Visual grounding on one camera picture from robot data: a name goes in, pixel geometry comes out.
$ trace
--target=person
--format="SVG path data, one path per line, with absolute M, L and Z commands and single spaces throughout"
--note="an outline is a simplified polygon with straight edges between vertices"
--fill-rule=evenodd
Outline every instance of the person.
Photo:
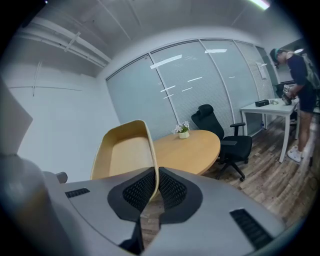
M 286 93 L 289 98 L 298 96 L 299 98 L 299 138 L 298 146 L 292 147 L 287 155 L 296 162 L 301 162 L 303 150 L 309 140 L 310 123 L 316 106 L 316 91 L 312 83 L 307 79 L 308 70 L 305 60 L 302 56 L 295 54 L 293 51 L 284 49 L 272 49 L 270 56 L 276 65 L 288 65 L 294 86 Z

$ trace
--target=wooden tabletop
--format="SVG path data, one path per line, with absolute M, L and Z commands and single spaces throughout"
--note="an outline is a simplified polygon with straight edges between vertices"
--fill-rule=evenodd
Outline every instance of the wooden tabletop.
M 189 138 L 171 134 L 153 142 L 159 167 L 201 175 L 217 160 L 220 140 L 207 130 L 190 130 Z

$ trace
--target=black t-shirt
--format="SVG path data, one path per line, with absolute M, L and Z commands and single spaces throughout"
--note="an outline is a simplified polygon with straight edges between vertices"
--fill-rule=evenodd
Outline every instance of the black t-shirt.
M 308 71 L 304 58 L 293 54 L 292 57 L 287 59 L 286 63 L 289 66 L 290 74 L 294 82 L 298 86 L 303 86 L 297 93 L 299 98 L 308 98 L 314 92 L 312 84 L 307 80 Z

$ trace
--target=wooden floor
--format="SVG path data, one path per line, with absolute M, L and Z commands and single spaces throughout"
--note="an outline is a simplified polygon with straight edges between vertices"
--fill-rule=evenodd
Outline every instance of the wooden floor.
M 220 177 L 226 182 L 257 202 L 269 211 L 282 218 L 289 227 L 308 213 L 319 186 L 320 139 L 317 125 L 311 124 L 310 139 L 305 148 L 302 162 L 296 163 L 287 156 L 283 163 L 279 162 L 285 120 L 278 117 L 268 130 L 259 132 L 253 137 L 249 163 L 237 163 L 245 174 L 245 180 L 239 181 L 239 174 L 229 167 Z M 289 148 L 297 144 L 294 132 L 289 137 Z M 313 154 L 313 165 L 309 167 Z M 213 178 L 223 165 L 217 162 L 203 174 Z M 163 200 L 158 195 L 141 214 L 141 227 L 144 246 L 147 247 L 159 231 L 159 215 L 164 212 Z

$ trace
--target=ceiling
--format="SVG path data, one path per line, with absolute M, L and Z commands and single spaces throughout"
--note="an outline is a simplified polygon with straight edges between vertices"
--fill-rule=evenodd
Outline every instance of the ceiling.
M 80 32 L 113 58 L 132 41 L 179 27 L 228 26 L 259 36 L 273 25 L 269 9 L 248 0 L 49 0 L 37 16 Z

